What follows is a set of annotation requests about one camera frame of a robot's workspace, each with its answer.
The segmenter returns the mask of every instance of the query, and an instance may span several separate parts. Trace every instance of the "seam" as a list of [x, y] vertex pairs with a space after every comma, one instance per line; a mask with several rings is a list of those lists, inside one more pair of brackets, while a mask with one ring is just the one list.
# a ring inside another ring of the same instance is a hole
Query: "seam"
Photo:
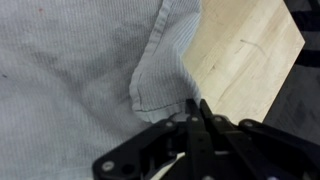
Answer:
[[161, 32], [161, 36], [160, 36], [159, 41], [158, 41], [158, 43], [157, 43], [157, 46], [154, 48], [154, 51], [153, 51], [153, 53], [152, 53], [151, 56], [153, 56], [154, 53], [157, 51], [157, 49], [158, 49], [158, 47], [159, 47], [159, 44], [160, 44], [160, 42], [161, 42], [161, 40], [162, 40], [163, 32], [164, 32], [164, 30], [166, 29], [166, 27], [167, 27], [167, 25], [168, 25], [168, 19], [169, 19], [169, 16], [170, 16], [170, 12], [171, 12], [171, 9], [172, 9], [172, 5], [173, 5], [173, 3], [171, 3], [171, 5], [170, 5], [170, 7], [169, 7], [169, 12], [168, 12], [168, 15], [167, 15], [167, 17], [166, 17], [166, 22], [165, 22], [165, 24], [164, 24], [164, 26], [163, 26], [163, 30], [162, 30], [162, 32]]
[[142, 96], [141, 96], [140, 89], [139, 89], [141, 76], [142, 76], [142, 72], [140, 73], [140, 76], [139, 76], [139, 79], [137, 82], [137, 92], [138, 92], [138, 96], [139, 96], [140, 109], [143, 109], [142, 108]]
[[155, 108], [155, 109], [149, 109], [149, 110], [136, 110], [136, 112], [151, 112], [151, 111], [157, 111], [157, 110], [159, 110], [159, 109], [163, 109], [163, 108], [166, 108], [166, 107], [170, 107], [170, 106], [177, 105], [177, 104], [182, 104], [182, 103], [185, 103], [185, 101], [180, 101], [180, 102], [172, 103], [172, 104], [169, 104], [169, 105], [165, 105], [165, 106], [157, 107], [157, 108]]

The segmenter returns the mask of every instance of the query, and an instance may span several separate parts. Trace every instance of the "black metal bracket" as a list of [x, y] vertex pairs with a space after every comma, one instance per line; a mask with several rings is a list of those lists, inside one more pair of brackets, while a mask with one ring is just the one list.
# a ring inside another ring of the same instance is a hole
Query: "black metal bracket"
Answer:
[[320, 147], [253, 120], [239, 126], [187, 100], [186, 122], [162, 120], [96, 160], [95, 180], [320, 179]]

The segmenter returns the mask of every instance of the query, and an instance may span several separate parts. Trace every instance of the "wooden board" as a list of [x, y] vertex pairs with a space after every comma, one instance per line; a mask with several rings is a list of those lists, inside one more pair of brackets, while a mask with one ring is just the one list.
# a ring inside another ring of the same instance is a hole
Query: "wooden board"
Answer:
[[202, 0], [184, 64], [214, 113], [263, 121], [303, 45], [282, 0]]

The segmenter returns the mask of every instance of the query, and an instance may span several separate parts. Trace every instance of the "screw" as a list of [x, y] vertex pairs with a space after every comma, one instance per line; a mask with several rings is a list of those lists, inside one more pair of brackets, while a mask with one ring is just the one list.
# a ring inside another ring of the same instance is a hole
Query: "screw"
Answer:
[[279, 180], [277, 177], [274, 177], [274, 176], [270, 176], [267, 178], [267, 180]]
[[172, 127], [172, 126], [173, 126], [173, 123], [169, 121], [169, 122], [166, 123], [166, 126]]
[[215, 119], [217, 122], [221, 122], [221, 121], [222, 121], [221, 117], [215, 117], [214, 119]]
[[244, 122], [244, 125], [246, 125], [248, 127], [252, 127], [253, 126], [253, 124], [251, 122], [249, 122], [249, 121]]
[[197, 117], [192, 117], [191, 120], [192, 120], [193, 122], [199, 121], [199, 119], [198, 119]]
[[113, 168], [114, 168], [113, 161], [107, 161], [102, 164], [102, 170], [104, 170], [104, 171], [111, 171]]
[[202, 180], [214, 180], [214, 178], [211, 176], [204, 176]]

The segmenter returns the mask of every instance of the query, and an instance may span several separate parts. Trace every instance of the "striped fabric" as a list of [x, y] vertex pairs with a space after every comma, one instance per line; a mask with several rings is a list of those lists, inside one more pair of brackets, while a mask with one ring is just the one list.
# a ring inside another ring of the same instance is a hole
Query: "striped fabric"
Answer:
[[1, 180], [89, 180], [96, 158], [200, 99], [181, 61], [199, 0], [0, 4]]
[[318, 0], [286, 0], [306, 44], [264, 123], [320, 144], [320, 16]]

